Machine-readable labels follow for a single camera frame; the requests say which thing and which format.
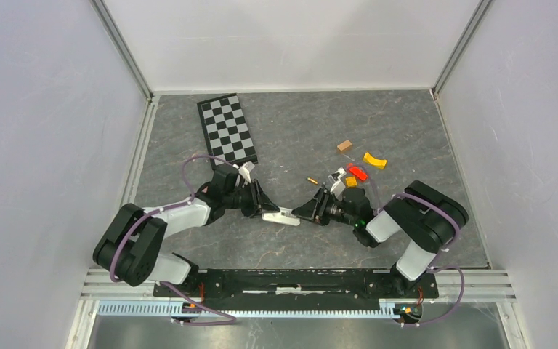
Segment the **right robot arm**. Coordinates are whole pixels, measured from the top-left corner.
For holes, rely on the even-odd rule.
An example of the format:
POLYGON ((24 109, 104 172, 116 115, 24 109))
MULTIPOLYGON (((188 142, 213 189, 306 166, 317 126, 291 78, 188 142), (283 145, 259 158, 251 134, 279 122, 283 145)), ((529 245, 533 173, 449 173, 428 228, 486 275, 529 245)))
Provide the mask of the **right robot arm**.
POLYGON ((421 277, 438 254, 453 243, 469 221, 461 204, 419 180, 394 195, 378 211, 373 209, 364 189, 353 187, 344 189, 339 196, 321 188, 291 213, 318 225, 327 225, 332 220, 349 225, 366 247, 377 247, 396 233, 404 232, 410 242, 390 270, 392 291, 401 297, 408 297, 419 288, 421 277))

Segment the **white remote control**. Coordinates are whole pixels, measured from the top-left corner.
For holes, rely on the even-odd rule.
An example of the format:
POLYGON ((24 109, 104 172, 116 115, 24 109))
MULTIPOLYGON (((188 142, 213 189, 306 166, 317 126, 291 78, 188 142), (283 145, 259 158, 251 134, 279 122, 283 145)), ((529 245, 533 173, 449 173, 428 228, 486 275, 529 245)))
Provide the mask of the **white remote control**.
POLYGON ((265 212, 262 214, 265 222, 273 222, 282 225, 299 226, 301 220, 291 213, 291 209, 280 208, 279 212, 265 212))

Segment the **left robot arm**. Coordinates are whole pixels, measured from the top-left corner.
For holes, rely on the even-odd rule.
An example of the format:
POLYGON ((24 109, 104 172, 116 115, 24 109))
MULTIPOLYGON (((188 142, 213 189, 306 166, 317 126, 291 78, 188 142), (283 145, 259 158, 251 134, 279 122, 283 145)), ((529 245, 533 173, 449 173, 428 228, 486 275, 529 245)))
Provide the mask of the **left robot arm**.
POLYGON ((94 248, 93 262, 114 282, 139 286, 147 280, 163 281, 182 296, 194 294, 199 287, 197 265, 178 254, 163 253, 162 244, 176 233, 212 224, 228 209, 249 218, 280 212, 251 178, 250 166, 219 165, 210 181, 173 204, 150 209, 123 205, 94 248))

